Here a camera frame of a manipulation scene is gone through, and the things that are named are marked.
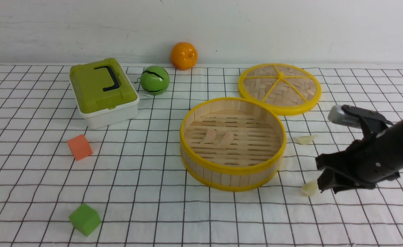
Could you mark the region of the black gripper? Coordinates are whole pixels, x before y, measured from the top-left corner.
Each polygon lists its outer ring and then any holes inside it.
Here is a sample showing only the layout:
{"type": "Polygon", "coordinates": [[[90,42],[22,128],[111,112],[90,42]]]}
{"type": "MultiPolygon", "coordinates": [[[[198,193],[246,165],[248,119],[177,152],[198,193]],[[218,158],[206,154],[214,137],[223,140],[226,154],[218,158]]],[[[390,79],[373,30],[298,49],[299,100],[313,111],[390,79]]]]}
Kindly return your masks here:
{"type": "Polygon", "coordinates": [[[399,178],[403,169],[403,123],[373,133],[343,153],[321,154],[315,162],[325,170],[317,179],[321,192],[375,189],[380,181],[399,178]]]}

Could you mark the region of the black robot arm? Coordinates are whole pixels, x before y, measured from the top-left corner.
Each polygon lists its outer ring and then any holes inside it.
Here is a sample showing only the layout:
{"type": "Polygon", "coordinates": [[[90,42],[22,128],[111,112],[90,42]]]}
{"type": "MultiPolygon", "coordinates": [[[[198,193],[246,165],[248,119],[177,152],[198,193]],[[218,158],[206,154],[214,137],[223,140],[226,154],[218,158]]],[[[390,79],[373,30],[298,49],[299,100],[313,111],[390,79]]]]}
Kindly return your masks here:
{"type": "Polygon", "coordinates": [[[334,105],[328,120],[335,125],[362,130],[344,151],[320,154],[316,168],[321,192],[374,189],[377,183],[393,181],[403,169],[403,120],[394,124],[377,111],[350,105],[334,105]]]}

